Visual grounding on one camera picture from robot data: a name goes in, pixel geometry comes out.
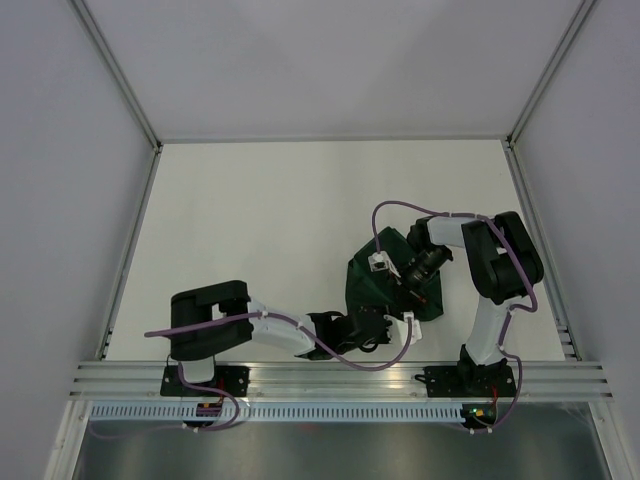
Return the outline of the dark green cloth napkin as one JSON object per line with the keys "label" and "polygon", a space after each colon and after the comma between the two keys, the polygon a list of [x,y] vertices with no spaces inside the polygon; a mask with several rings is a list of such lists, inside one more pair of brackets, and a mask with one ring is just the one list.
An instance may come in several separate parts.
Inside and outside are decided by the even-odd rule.
{"label": "dark green cloth napkin", "polygon": [[[381,250],[388,253],[398,271],[422,251],[417,248],[415,243],[409,242],[406,237],[392,227],[382,229],[379,232],[378,240]],[[437,307],[416,307],[414,309],[402,307],[396,300],[396,279],[386,272],[372,273],[370,271],[368,257],[374,252],[376,252],[375,242],[371,240],[348,262],[345,287],[345,302],[348,313],[358,307],[377,307],[394,317],[400,316],[402,312],[412,311],[420,322],[430,322],[444,314],[444,306],[442,310]],[[442,293],[440,275],[432,292]]]}

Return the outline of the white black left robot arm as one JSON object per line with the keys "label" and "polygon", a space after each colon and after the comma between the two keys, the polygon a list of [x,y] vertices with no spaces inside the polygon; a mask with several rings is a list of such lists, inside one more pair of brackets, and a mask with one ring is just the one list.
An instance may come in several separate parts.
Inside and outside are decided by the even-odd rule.
{"label": "white black left robot arm", "polygon": [[339,355],[370,352],[391,340],[391,321],[371,308],[346,315],[336,311],[297,315],[293,324],[282,320],[280,311],[265,316],[266,305],[250,297],[247,284],[240,280],[177,293],[170,305],[173,329],[245,316],[169,337],[170,358],[182,364],[183,383],[198,396],[209,395],[217,387],[215,356],[251,341],[303,360],[324,361],[332,358],[327,349]]}

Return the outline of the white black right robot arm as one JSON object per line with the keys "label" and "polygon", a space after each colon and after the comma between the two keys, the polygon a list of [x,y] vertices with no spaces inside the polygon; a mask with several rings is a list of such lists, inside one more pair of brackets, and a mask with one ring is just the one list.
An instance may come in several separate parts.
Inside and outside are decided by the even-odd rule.
{"label": "white black right robot arm", "polygon": [[519,214],[507,211],[493,218],[426,217],[407,235],[417,258],[401,273],[407,287],[424,286],[462,249],[478,292],[472,331],[453,366],[423,369],[415,379],[430,398],[514,398],[521,375],[503,352],[512,312],[537,310],[534,286],[544,277],[538,251]]}

